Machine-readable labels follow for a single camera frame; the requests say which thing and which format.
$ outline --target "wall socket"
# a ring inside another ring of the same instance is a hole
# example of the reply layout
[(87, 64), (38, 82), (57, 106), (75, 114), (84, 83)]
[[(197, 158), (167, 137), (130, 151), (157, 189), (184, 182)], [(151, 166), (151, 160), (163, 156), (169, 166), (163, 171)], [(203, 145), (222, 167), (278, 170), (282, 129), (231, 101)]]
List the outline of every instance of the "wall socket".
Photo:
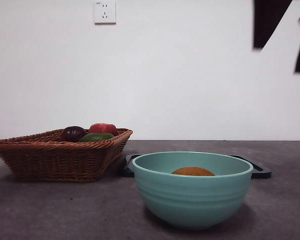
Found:
[(94, 24), (116, 24), (116, 0), (96, 0), (94, 2)]

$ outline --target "white wall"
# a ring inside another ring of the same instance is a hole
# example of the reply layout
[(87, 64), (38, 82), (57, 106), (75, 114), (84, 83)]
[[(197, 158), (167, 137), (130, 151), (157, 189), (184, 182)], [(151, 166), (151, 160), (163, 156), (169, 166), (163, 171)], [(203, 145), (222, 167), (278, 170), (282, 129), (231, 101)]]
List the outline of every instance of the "white wall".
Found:
[(96, 122), (131, 139), (300, 140), (300, 0), (262, 51), (251, 0), (0, 0), (0, 138)]

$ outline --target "wicker basket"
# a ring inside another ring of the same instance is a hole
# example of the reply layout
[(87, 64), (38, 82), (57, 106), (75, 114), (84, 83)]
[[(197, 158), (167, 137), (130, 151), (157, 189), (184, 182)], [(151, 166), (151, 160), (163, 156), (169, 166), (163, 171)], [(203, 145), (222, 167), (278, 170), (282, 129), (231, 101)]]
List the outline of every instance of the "wicker basket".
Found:
[(133, 133), (117, 128), (107, 140), (65, 142), (62, 130), (0, 139), (0, 157), (20, 181), (95, 182), (122, 155)]

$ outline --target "woven basket rim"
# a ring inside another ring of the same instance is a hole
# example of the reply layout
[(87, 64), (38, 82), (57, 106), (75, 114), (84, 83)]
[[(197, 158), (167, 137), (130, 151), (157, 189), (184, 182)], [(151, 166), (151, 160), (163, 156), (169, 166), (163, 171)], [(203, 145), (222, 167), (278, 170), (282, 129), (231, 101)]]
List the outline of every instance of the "woven basket rim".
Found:
[(63, 128), (50, 130), (46, 132), (31, 134), (31, 135), (25, 135), (25, 136), (17, 136), (17, 137), (10, 137), (6, 139), (0, 139), (0, 145), (63, 145), (63, 146), (99, 146), (99, 145), (105, 145), (109, 144), (110, 142), (114, 142), (118, 139), (120, 139), (124, 135), (131, 135), (133, 133), (132, 130), (127, 128), (117, 128), (118, 131), (123, 131), (122, 133), (109, 138), (105, 140), (100, 141), (89, 141), (89, 142), (70, 142), (70, 141), (18, 141), (18, 139), (21, 138), (35, 138), (39, 137), (41, 135), (47, 135), (47, 134), (53, 134), (59, 131), (62, 131)]

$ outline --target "red apple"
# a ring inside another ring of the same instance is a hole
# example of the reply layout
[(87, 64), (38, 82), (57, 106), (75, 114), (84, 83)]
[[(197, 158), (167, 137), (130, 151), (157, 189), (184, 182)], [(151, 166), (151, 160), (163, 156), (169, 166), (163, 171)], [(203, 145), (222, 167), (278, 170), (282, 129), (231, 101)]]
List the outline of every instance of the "red apple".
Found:
[(114, 136), (118, 134), (116, 126), (108, 123), (92, 124), (89, 133), (111, 133)]

